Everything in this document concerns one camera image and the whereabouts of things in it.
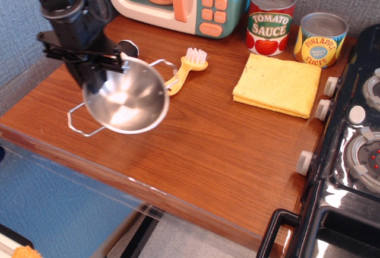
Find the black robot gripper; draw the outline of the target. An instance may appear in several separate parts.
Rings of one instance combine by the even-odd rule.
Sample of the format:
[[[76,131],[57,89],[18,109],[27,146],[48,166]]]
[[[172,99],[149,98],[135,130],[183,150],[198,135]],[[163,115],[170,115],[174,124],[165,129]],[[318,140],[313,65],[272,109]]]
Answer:
[[[41,12],[53,27],[37,35],[45,55],[65,61],[81,88],[85,85],[97,94],[107,80],[105,70],[124,72],[121,47],[105,36],[104,23],[84,1],[62,10],[42,8]]]

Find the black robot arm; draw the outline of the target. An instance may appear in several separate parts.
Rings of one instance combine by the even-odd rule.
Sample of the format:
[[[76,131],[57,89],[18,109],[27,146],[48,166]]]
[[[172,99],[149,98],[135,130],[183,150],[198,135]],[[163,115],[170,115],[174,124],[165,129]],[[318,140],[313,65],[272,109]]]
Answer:
[[[111,21],[108,0],[39,0],[51,31],[40,32],[48,58],[63,61],[80,87],[93,94],[107,80],[107,71],[122,73],[126,56],[137,57],[132,42],[115,43],[104,34]]]

